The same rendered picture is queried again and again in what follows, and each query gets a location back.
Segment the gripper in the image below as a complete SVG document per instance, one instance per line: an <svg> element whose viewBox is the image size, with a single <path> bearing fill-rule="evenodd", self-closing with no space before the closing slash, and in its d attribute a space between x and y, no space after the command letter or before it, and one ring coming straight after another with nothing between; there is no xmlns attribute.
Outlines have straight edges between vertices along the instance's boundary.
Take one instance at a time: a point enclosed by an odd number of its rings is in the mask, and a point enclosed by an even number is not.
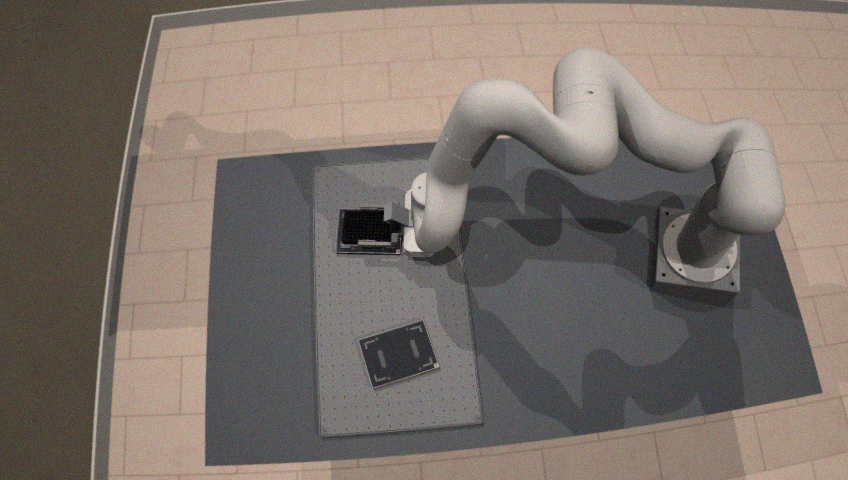
<svg viewBox="0 0 848 480"><path fill-rule="evenodd" d="M384 209L385 204L360 204L360 211L378 211ZM405 208L411 210L411 189L405 194ZM403 249L409 257L431 257L434 253L427 253L419 249L415 241L414 227L400 225L400 233L391 233L391 242L376 242L376 240L358 240L358 247L396 247L398 238L404 238Z"/></svg>

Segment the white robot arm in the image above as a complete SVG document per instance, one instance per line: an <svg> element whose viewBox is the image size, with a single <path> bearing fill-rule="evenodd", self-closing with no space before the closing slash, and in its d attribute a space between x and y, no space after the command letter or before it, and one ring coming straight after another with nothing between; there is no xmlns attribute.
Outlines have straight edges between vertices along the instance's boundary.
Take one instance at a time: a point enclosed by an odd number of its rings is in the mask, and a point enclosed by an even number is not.
<svg viewBox="0 0 848 480"><path fill-rule="evenodd" d="M386 204L384 222L394 230L414 227L424 252L446 248L461 227L469 179L500 135L574 175L606 169L619 138L640 160L673 172L694 172L711 162L716 182L703 190L691 213L670 223L662 241L668 265L692 282L723 278L736 262L739 235L767 234L784 216L773 143L760 123L688 118L659 103L616 58L585 47L556 65L553 113L516 80L485 79L465 88L427 172L412 183L411 210Z"/></svg>

